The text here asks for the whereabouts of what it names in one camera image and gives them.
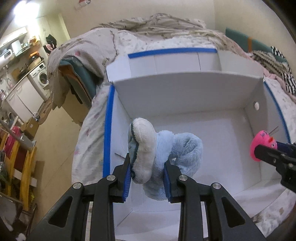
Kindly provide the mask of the pink plush toy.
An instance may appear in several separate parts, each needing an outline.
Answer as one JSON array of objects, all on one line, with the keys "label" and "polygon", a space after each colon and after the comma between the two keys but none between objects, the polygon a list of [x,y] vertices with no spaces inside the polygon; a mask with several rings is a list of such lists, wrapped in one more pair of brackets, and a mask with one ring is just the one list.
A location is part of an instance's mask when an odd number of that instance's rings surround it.
[{"label": "pink plush toy", "polygon": [[270,136],[267,131],[262,130],[258,132],[253,138],[249,149],[250,157],[252,158],[252,160],[257,162],[260,162],[260,160],[255,157],[254,151],[258,145],[263,145],[272,149],[278,148],[276,140],[274,139],[274,137]]}]

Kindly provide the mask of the light blue fluffy sock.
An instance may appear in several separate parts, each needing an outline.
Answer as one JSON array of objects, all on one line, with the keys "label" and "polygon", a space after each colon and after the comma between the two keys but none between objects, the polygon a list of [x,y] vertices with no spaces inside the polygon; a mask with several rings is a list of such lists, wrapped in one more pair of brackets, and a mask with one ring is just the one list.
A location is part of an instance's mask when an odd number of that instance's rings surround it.
[{"label": "light blue fluffy sock", "polygon": [[163,201],[165,162],[193,177],[201,166],[203,142],[192,133],[174,134],[167,130],[157,133],[148,120],[136,118],[128,130],[128,152],[134,183],[141,184],[150,199]]}]

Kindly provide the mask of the blue white cardboard box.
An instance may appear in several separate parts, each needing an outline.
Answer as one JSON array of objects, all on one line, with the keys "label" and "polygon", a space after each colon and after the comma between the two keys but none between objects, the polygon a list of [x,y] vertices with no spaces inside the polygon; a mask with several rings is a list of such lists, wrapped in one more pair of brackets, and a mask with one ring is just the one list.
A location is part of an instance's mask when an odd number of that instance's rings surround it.
[{"label": "blue white cardboard box", "polygon": [[[179,48],[119,56],[106,73],[103,178],[129,156],[130,124],[144,118],[157,133],[199,137],[203,156],[191,178],[220,183],[251,219],[289,190],[274,166],[249,154],[262,130],[278,142],[295,141],[258,63],[228,51]],[[180,212],[180,203],[150,199],[131,178],[126,201],[113,204],[115,239],[179,240]]]}]

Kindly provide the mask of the black white striped cloth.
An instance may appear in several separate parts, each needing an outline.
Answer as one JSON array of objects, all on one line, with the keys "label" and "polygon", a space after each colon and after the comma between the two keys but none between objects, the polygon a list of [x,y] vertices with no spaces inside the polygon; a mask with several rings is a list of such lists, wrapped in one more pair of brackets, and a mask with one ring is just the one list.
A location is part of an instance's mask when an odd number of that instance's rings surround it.
[{"label": "black white striped cloth", "polygon": [[271,52],[254,50],[251,53],[251,57],[271,74],[280,77],[285,83],[285,90],[288,93],[295,95],[295,78],[288,62],[285,60],[284,55],[279,49],[271,46]]}]

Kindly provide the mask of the small cardboard box on floor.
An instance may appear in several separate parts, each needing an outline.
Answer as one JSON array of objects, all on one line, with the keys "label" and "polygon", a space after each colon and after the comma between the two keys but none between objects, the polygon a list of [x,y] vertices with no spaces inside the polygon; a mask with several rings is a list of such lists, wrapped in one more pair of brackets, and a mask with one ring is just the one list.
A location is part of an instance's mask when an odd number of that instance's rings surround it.
[{"label": "small cardboard box on floor", "polygon": [[32,140],[39,128],[39,123],[34,119],[30,118],[26,123],[21,126],[21,131],[30,139]]}]

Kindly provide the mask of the teal headboard cushion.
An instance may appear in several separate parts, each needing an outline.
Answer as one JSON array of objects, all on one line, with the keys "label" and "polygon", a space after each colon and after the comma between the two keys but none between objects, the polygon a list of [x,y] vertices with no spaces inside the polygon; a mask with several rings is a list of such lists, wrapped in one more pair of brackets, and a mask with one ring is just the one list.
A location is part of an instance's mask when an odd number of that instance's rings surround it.
[{"label": "teal headboard cushion", "polygon": [[268,46],[262,42],[239,31],[226,28],[225,35],[236,42],[245,52],[263,51],[275,54],[277,49],[274,46]]}]

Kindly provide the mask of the brown floor mat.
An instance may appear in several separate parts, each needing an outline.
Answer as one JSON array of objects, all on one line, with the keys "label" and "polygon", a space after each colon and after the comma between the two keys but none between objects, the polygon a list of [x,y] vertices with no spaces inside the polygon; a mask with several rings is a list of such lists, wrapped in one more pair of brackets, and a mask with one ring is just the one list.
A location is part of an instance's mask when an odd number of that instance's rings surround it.
[{"label": "brown floor mat", "polygon": [[40,107],[38,111],[38,123],[42,125],[47,119],[50,111],[52,110],[52,97],[50,96]]}]

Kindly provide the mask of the white kitchen cabinet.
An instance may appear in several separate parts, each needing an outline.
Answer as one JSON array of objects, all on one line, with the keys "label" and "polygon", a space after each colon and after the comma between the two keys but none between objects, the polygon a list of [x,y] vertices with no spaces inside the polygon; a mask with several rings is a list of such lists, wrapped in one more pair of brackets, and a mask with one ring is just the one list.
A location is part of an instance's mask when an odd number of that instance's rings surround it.
[{"label": "white kitchen cabinet", "polygon": [[14,86],[4,102],[25,123],[38,112],[44,100],[29,78],[25,77]]}]

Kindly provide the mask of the teal orange folded blanket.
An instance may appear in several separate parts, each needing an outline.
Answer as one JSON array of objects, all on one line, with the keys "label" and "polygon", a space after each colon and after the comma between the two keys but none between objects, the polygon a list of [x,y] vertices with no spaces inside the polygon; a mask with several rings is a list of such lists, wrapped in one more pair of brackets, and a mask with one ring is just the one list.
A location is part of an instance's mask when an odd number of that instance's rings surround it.
[{"label": "teal orange folded blanket", "polygon": [[76,57],[62,59],[58,66],[59,73],[70,84],[71,93],[80,104],[88,109],[96,95],[97,85],[102,84],[103,78],[88,70]]}]

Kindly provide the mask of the white washing machine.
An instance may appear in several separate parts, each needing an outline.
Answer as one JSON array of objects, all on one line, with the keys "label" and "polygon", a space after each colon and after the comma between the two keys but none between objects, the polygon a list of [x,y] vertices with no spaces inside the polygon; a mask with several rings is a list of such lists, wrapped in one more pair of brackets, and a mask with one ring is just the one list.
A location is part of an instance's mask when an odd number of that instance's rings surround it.
[{"label": "white washing machine", "polygon": [[51,93],[49,90],[47,67],[44,61],[30,71],[28,79],[41,98],[46,101],[50,97]]}]

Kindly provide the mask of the beige patterned blanket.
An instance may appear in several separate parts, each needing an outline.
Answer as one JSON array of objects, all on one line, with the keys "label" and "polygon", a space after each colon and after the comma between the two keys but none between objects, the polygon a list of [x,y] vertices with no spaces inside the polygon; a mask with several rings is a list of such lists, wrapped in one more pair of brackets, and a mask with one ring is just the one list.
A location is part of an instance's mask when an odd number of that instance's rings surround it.
[{"label": "beige patterned blanket", "polygon": [[119,55],[182,47],[234,52],[236,43],[224,33],[208,29],[202,20],[162,13],[100,24],[60,45],[49,55],[47,76],[53,107],[63,105],[70,88],[58,71],[62,59],[75,57],[90,72],[104,78],[106,66]]}]

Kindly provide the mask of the yellow wooden ladder frame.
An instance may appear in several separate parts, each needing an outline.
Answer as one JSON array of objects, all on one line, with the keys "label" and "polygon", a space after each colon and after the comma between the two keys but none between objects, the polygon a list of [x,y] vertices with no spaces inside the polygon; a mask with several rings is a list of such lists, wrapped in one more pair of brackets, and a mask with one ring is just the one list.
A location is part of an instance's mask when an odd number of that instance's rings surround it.
[{"label": "yellow wooden ladder frame", "polygon": [[37,179],[34,178],[37,147],[26,150],[17,140],[9,145],[10,138],[12,136],[8,133],[1,137],[1,150],[6,152],[4,164],[8,173],[3,193],[19,200],[23,210],[28,212],[35,198],[33,189],[37,186]]}]

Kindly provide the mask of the dark clothes hanging on wall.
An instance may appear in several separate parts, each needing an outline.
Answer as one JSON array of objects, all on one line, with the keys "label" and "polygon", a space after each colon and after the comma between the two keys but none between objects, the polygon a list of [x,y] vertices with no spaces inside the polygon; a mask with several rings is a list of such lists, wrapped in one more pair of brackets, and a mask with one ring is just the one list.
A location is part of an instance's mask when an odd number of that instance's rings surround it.
[{"label": "dark clothes hanging on wall", "polygon": [[49,34],[46,37],[46,45],[43,46],[45,52],[47,55],[50,55],[52,51],[54,51],[57,48],[57,40]]}]

